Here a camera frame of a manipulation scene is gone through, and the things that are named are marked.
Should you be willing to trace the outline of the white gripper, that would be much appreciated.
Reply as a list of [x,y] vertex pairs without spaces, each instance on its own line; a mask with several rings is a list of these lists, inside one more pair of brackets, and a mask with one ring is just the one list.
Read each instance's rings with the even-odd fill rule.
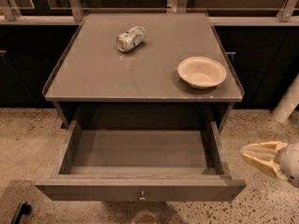
[[[299,143],[288,145],[281,141],[269,141],[249,144],[241,148],[243,159],[256,169],[272,178],[288,181],[299,188]],[[264,161],[253,156],[260,154],[278,154],[278,163],[274,160]]]

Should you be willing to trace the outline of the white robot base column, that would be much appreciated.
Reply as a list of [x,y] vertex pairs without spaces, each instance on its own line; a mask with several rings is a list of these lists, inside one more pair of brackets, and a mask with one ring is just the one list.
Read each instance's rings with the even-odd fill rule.
[[286,121],[295,108],[299,105],[299,74],[293,80],[278,105],[273,110],[272,115],[278,122]]

